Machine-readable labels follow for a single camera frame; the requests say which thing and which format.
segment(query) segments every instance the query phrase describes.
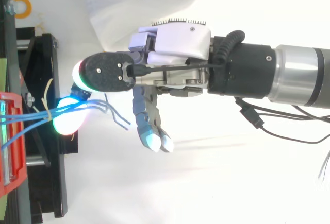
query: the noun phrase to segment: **red object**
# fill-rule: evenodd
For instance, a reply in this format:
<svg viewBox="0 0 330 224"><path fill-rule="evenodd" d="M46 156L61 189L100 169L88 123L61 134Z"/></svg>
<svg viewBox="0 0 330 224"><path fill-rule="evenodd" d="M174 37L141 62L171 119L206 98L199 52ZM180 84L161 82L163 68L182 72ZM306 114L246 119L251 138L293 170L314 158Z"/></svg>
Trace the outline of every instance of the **red object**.
<svg viewBox="0 0 330 224"><path fill-rule="evenodd" d="M22 114L21 96L13 93L0 92L0 100L7 102L8 114ZM10 130L10 137L8 137L8 139L10 139L23 130L23 123L9 124L7 127L9 127ZM3 161L2 156L0 156L0 197L17 188L27 177L24 144L24 136L21 136L10 145L13 177L8 185L4 185Z"/></svg>

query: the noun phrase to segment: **black cable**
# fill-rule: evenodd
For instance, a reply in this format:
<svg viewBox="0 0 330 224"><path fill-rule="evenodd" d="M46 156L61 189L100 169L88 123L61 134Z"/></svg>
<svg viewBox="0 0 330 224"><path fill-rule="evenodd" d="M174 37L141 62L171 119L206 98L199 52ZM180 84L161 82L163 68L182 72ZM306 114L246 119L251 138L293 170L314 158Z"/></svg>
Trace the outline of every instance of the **black cable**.
<svg viewBox="0 0 330 224"><path fill-rule="evenodd" d="M277 114L269 114L269 113L258 113L258 114L259 114L259 116L279 117L279 118L286 118L286 119L296 120L296 121L308 121L303 118L288 117L288 116L277 115Z"/></svg>
<svg viewBox="0 0 330 224"><path fill-rule="evenodd" d="M282 116L301 118L303 120L313 120L314 119L309 116L297 115L297 114L293 114L293 113L281 112L281 111L276 111L276 110L272 110L272 109L268 109L268 108L264 108L264 107L259 107L259 106L250 104L239 97L235 97L235 100L236 100L236 104L238 104L240 107L243 107L245 105L245 106L249 106L253 109L259 110L259 111L270 112L270 113L274 113L274 114L278 114L278 115L282 115ZM329 118L329 117L330 117L330 115L323 116L321 118Z"/></svg>
<svg viewBox="0 0 330 224"><path fill-rule="evenodd" d="M319 120L319 121L324 121L324 122L327 122L327 123L330 123L330 120L325 118L325 117L316 117L306 111L304 111L303 109L301 109L300 107L297 107L297 106L293 106L294 108L296 108L298 111L300 111L301 113L305 114L306 116L312 118L312 119L315 119L315 120Z"/></svg>
<svg viewBox="0 0 330 224"><path fill-rule="evenodd" d="M277 137L277 138L281 138L281 139L285 139L285 140L290 140L290 141L294 141L294 142L298 142L298 143L305 143L305 144L318 144L318 143L322 143L325 139L327 139L328 137L330 137L330 134L329 134L329 135L325 136L324 138L320 139L319 141L309 142L309 141L303 141L303 140L299 140L299 139L289 138L289 137L282 136L282 135L277 135L277 134L274 134L274 133L266 130L264 127L261 127L261 130L263 130L265 133L267 133L269 135L272 135L274 137Z"/></svg>
<svg viewBox="0 0 330 224"><path fill-rule="evenodd" d="M218 62L225 62L234 47L243 42L245 33L241 30L233 31L221 41L218 49L214 52L213 58Z"/></svg>
<svg viewBox="0 0 330 224"><path fill-rule="evenodd" d="M151 72L163 72L163 71L182 71L182 70L194 70L198 68L220 68L223 65L217 64L189 64L187 66L171 66L171 67L155 67L149 68L147 67L147 71Z"/></svg>
<svg viewBox="0 0 330 224"><path fill-rule="evenodd" d="M184 70L193 70L200 68L220 68L223 67L223 64L189 64L186 66L161 66L150 68L143 64L132 64L127 67L128 77L137 77L145 76L152 72L166 72L166 71L184 71Z"/></svg>

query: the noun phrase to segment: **screw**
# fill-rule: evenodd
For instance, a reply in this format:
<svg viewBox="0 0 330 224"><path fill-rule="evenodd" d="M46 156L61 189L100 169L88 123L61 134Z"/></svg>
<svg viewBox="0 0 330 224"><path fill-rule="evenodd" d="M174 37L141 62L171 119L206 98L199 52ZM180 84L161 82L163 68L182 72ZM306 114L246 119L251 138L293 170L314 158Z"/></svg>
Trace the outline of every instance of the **screw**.
<svg viewBox="0 0 330 224"><path fill-rule="evenodd" d="M15 15L15 0L9 0L7 4L5 5L5 10L10 15Z"/></svg>
<svg viewBox="0 0 330 224"><path fill-rule="evenodd" d="M32 97L31 93L26 94L26 103L28 107L32 107L33 103L35 102L35 98Z"/></svg>
<svg viewBox="0 0 330 224"><path fill-rule="evenodd" d="M58 49L58 40L57 40L57 39L54 39L54 40L53 40L53 47L54 47L55 49Z"/></svg>

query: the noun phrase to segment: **black cylinder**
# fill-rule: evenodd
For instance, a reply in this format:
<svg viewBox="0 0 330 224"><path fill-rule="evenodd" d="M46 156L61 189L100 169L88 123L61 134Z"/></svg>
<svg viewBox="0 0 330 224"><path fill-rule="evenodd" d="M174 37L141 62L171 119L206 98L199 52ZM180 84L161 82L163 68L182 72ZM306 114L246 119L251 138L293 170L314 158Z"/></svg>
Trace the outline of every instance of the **black cylinder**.
<svg viewBox="0 0 330 224"><path fill-rule="evenodd" d="M215 37L217 51L223 37ZM210 53L211 64L221 64ZM211 94L262 99L272 87L276 70L275 51L267 45L240 43L234 47L223 68L211 68L208 92Z"/></svg>

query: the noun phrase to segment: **white fingertip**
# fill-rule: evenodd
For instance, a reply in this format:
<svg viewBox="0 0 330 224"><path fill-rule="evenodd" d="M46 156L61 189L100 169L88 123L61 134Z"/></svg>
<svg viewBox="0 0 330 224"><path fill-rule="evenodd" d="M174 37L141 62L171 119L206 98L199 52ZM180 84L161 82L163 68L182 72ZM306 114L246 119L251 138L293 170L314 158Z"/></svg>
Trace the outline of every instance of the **white fingertip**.
<svg viewBox="0 0 330 224"><path fill-rule="evenodd" d="M79 74L79 67L82 61L80 61L79 63L77 63L72 70L72 78L74 83L80 87L81 89L85 90L85 91L89 91L89 92L97 92L96 90L93 90L89 87L87 87L83 81L81 80L80 74Z"/></svg>
<svg viewBox="0 0 330 224"><path fill-rule="evenodd" d="M153 152L158 152L161 147L161 139L156 134L150 134L146 137L146 143Z"/></svg>
<svg viewBox="0 0 330 224"><path fill-rule="evenodd" d="M172 153L174 151L174 142L167 135L161 137L161 144L167 152Z"/></svg>

